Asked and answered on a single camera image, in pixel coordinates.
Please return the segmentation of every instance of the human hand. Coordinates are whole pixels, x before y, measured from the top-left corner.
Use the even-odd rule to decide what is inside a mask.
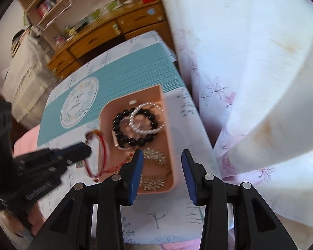
[[[44,218],[41,211],[39,210],[38,203],[34,204],[27,210],[27,215],[28,221],[32,225],[31,233],[36,235],[44,224]],[[21,235],[25,228],[19,219],[5,210],[0,212],[0,220],[11,232],[14,232],[18,235]]]

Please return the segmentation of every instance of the blue sticker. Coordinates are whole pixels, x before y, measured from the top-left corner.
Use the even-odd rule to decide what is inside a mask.
[[[151,8],[151,9],[147,10],[147,13],[150,14],[150,15],[154,15],[155,14],[154,8]]]

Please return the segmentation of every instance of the white curtain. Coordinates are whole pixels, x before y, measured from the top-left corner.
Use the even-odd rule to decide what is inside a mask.
[[[181,74],[224,180],[255,185],[298,248],[307,249],[313,242],[313,3],[163,2]],[[302,228],[292,230],[295,224]]]

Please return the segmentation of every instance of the teal stripe on tablecloth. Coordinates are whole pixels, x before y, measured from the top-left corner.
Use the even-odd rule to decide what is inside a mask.
[[[157,84],[162,86],[164,93],[184,87],[184,83],[174,64],[169,60],[162,43],[124,56],[88,77],[96,77],[99,80],[99,90],[87,114],[77,125],[69,129],[62,127],[60,112],[68,94],[75,86],[71,87],[45,108],[38,135],[38,146],[97,119],[102,108],[117,97]]]

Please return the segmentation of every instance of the blue gripper pad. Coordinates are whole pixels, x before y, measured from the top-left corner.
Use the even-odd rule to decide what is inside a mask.
[[[129,203],[132,205],[137,198],[141,172],[143,171],[144,165],[144,153],[141,149],[135,151],[132,158],[132,162],[135,162],[132,176],[129,185]]]
[[[189,197],[192,200],[192,202],[194,203],[194,205],[197,204],[197,192],[196,192],[196,182],[194,179],[194,175],[192,172],[192,168],[190,167],[191,162],[194,164],[194,161],[191,157],[191,154],[189,152],[189,150],[185,149],[182,152],[181,155],[181,162],[182,162],[182,170],[184,173],[184,178],[186,179],[186,184],[187,184],[187,189],[189,192]]]

